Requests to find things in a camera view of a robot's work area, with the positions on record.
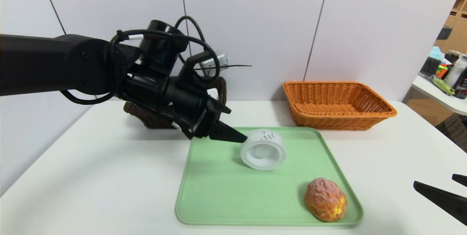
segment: clutter on shelf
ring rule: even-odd
[[[457,51],[443,54],[433,47],[419,75],[433,82],[447,95],[459,99],[467,98],[467,55]]]

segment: white wall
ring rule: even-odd
[[[303,80],[323,0],[185,0],[207,43],[227,54],[230,100],[283,99],[282,83]],[[190,36],[198,37],[189,24]]]
[[[325,0],[306,80],[363,82],[402,100],[455,0]]]
[[[49,0],[0,2],[2,34],[63,35]],[[88,108],[58,92],[0,97],[1,194]]]
[[[65,32],[109,41],[117,30],[146,29],[153,19],[175,24],[183,0],[52,0]]]

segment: green tray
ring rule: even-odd
[[[271,171],[254,170],[240,159],[239,143],[194,139],[178,194],[178,219],[191,225],[354,225],[363,209],[319,132],[308,127],[268,128],[284,139],[285,161]],[[332,180],[347,195],[347,213],[334,222],[315,218],[304,202],[307,184]]]

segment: electrical outlet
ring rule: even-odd
[[[228,67],[223,67],[223,66],[229,65],[227,61],[227,56],[225,54],[218,54],[217,59],[219,59],[219,65],[220,65],[221,71],[228,68]],[[201,68],[212,68],[212,69],[203,69],[203,73],[205,74],[205,76],[212,77],[216,73],[216,69],[215,69],[216,64],[214,63],[214,59],[212,58],[204,62],[201,62],[200,66]]]

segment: white plastic container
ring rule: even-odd
[[[456,61],[452,69],[447,74],[446,78],[444,78],[445,84],[447,84],[451,88],[454,88],[457,80],[459,80],[459,77],[462,75],[462,73],[464,72],[466,68],[467,68],[467,55],[463,54]]]
[[[284,140],[275,131],[255,129],[246,133],[240,157],[256,170],[273,170],[285,160]]]

